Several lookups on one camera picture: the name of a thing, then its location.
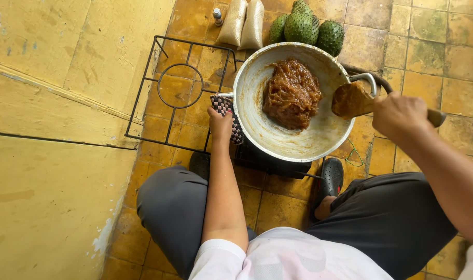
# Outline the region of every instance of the pot handle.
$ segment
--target pot handle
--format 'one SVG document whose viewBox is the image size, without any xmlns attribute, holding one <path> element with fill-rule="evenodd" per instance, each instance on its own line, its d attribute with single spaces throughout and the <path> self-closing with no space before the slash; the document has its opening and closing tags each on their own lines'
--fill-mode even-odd
<svg viewBox="0 0 473 280">
<path fill-rule="evenodd" d="M 377 83 L 375 82 L 375 79 L 370 73 L 361 73 L 361 74 L 357 74 L 357 75 L 349 77 L 349 80 L 351 82 L 361 80 L 361 79 L 368 80 L 371 86 L 371 97 L 375 98 L 377 96 Z"/>
<path fill-rule="evenodd" d="M 227 98 L 234 98 L 234 97 L 235 97 L 235 93 L 233 93 L 233 92 L 218 93 L 217 96 L 227 97 Z"/>
</svg>

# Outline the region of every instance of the woven pot holder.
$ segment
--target woven pot holder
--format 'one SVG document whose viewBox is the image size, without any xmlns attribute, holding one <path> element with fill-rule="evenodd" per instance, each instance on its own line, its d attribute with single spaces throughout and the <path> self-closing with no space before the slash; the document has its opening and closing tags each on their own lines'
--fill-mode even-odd
<svg viewBox="0 0 473 280">
<path fill-rule="evenodd" d="M 225 116 L 227 111 L 234 112 L 233 100 L 230 98 L 219 96 L 219 95 L 212 95 L 211 104 L 214 110 L 223 117 Z M 231 141 L 235 145 L 240 145 L 244 143 L 244 140 L 245 140 L 245 135 L 241 130 L 238 117 L 233 113 L 233 131 L 232 131 Z"/>
</svg>

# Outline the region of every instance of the black metal stand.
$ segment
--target black metal stand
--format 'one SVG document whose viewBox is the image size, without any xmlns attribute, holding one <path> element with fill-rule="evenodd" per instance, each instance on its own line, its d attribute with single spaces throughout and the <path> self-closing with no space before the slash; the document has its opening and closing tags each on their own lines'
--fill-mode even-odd
<svg viewBox="0 0 473 280">
<path fill-rule="evenodd" d="M 164 48 L 162 47 L 162 45 L 158 41 L 159 38 L 164 39 L 164 42 L 166 40 L 172 40 L 172 41 L 177 41 L 177 42 L 190 44 L 190 49 L 188 50 L 188 56 L 186 58 L 185 63 L 176 63 L 176 64 L 172 64 L 171 66 L 167 67 L 160 74 L 159 79 L 148 78 L 146 76 L 147 72 L 148 72 L 148 66 L 150 65 L 150 62 L 152 60 L 152 54 L 153 54 L 153 50 L 154 50 L 156 44 L 159 46 L 162 53 L 167 58 L 169 58 L 168 54 L 166 53 L 166 51 L 164 50 Z M 204 80 L 202 78 L 202 74 L 199 72 L 199 70 L 196 67 L 189 64 L 190 55 L 192 53 L 192 48 L 193 48 L 194 45 L 202 46 L 202 47 L 216 48 L 216 49 L 221 49 L 221 50 L 227 51 L 225 66 L 224 66 L 223 71 L 222 71 L 221 81 L 219 82 L 218 91 L 212 91 L 212 90 L 209 90 L 209 89 L 204 89 Z M 196 151 L 196 152 L 202 152 L 202 153 L 210 154 L 207 151 L 208 139 L 209 139 L 209 136 L 211 134 L 210 129 L 207 132 L 207 138 L 206 138 L 203 150 L 196 150 L 196 149 L 193 149 L 193 148 L 180 146 L 180 145 L 177 145 L 177 144 L 171 144 L 171 143 L 168 142 L 169 141 L 169 135 L 171 133 L 171 127 L 172 127 L 174 116 L 175 116 L 175 113 L 176 113 L 177 109 L 184 109 L 184 108 L 190 107 L 191 105 L 195 104 L 200 99 L 200 97 L 202 96 L 202 92 L 209 92 L 209 93 L 214 93 L 215 94 L 215 93 L 218 93 L 218 92 L 221 91 L 222 83 L 223 83 L 223 80 L 224 80 L 225 74 L 226 74 L 226 68 L 228 66 L 228 61 L 230 60 L 231 56 L 233 57 L 233 65 L 234 65 L 235 71 L 236 71 L 237 70 L 237 67 L 236 67 L 237 62 L 244 62 L 244 60 L 237 59 L 233 49 L 231 49 L 231 48 L 208 45 L 208 44 L 203 44 L 203 43 L 197 43 L 197 42 L 192 42 L 192 41 L 186 41 L 186 40 L 181 40 L 181 39 L 156 35 L 154 37 L 154 40 L 153 40 L 153 43 L 152 43 L 152 48 L 150 50 L 150 54 L 148 55 L 148 61 L 147 61 L 146 66 L 145 66 L 145 72 L 143 73 L 143 78 L 142 78 L 141 83 L 140 83 L 140 88 L 138 89 L 138 94 L 136 95 L 136 100 L 135 100 L 134 105 L 133 105 L 133 111 L 131 112 L 131 117 L 129 118 L 128 127 L 126 129 L 126 133 L 124 134 L 124 136 L 134 138 L 134 139 L 143 140 L 143 141 L 148 141 L 148 142 L 152 142 L 152 143 L 167 145 L 167 146 L 171 146 L 171 147 L 175 147 L 175 148 L 180 148 L 180 149 L 184 149 L 184 150 L 190 150 L 190 151 Z M 200 90 L 200 93 L 199 93 L 198 97 L 193 102 L 191 102 L 190 104 L 185 105 L 185 106 L 174 106 L 174 105 L 169 104 L 168 102 L 165 101 L 164 98 L 162 98 L 162 95 L 160 93 L 160 82 L 162 81 L 162 78 L 164 77 L 164 74 L 169 69 L 171 69 L 172 67 L 181 66 L 181 65 L 190 67 L 193 70 L 195 70 L 195 72 L 197 73 L 197 75 L 200 78 L 200 82 L 202 83 L 202 88 Z M 143 89 L 143 84 L 144 84 L 145 80 L 157 82 L 157 94 L 159 95 L 160 100 L 165 105 L 168 105 L 169 107 L 171 107 L 173 109 L 172 114 L 171 114 L 171 119 L 170 119 L 170 122 L 169 122 L 169 128 L 167 130 L 167 135 L 165 137 L 165 141 L 163 141 L 163 142 L 129 134 L 129 130 L 130 130 L 131 124 L 133 122 L 133 117 L 134 117 L 134 114 L 136 112 L 136 107 L 138 105 L 138 101 L 140 100 L 140 94 L 141 94 L 141 90 Z M 280 160 L 280 159 L 277 159 L 277 158 L 274 158 L 272 156 L 269 156 L 269 155 L 265 154 L 264 152 L 258 150 L 257 148 L 252 148 L 249 144 L 240 145 L 238 147 L 237 152 L 235 154 L 234 161 L 235 161 L 236 165 L 243 166 L 243 167 L 248 167 L 248 168 L 251 168 L 251 169 L 262 170 L 262 171 L 267 172 L 268 174 L 278 174 L 278 175 L 291 177 L 291 178 L 297 178 L 297 179 L 302 179 L 304 176 L 320 178 L 319 176 L 316 176 L 316 175 L 307 174 L 307 172 L 311 168 L 311 163 L 310 162 L 298 163 L 298 162 L 287 162 L 287 161 L 284 161 L 284 160 Z"/>
</svg>

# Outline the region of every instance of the small bottle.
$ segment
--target small bottle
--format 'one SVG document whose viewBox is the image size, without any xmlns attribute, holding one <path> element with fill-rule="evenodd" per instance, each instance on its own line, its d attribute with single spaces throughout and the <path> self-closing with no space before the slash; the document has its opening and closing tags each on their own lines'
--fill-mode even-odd
<svg viewBox="0 0 473 280">
<path fill-rule="evenodd" d="M 212 16 L 214 16 L 214 24 L 216 26 L 221 26 L 222 25 L 221 10 L 219 10 L 218 8 L 215 8 L 214 12 L 212 13 Z"/>
</svg>

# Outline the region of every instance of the bag of rice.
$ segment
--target bag of rice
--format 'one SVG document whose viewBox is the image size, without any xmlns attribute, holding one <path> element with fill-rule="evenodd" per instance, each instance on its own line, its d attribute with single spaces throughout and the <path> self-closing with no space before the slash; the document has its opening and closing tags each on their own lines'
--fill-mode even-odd
<svg viewBox="0 0 473 280">
<path fill-rule="evenodd" d="M 247 18 L 241 32 L 239 50 L 262 48 L 262 21 L 264 17 L 265 6 L 261 0 L 251 0 L 247 6 Z"/>
<path fill-rule="evenodd" d="M 230 2 L 225 22 L 222 24 L 216 42 L 240 47 L 240 36 L 244 26 L 246 10 L 246 0 L 232 0 Z"/>
</svg>

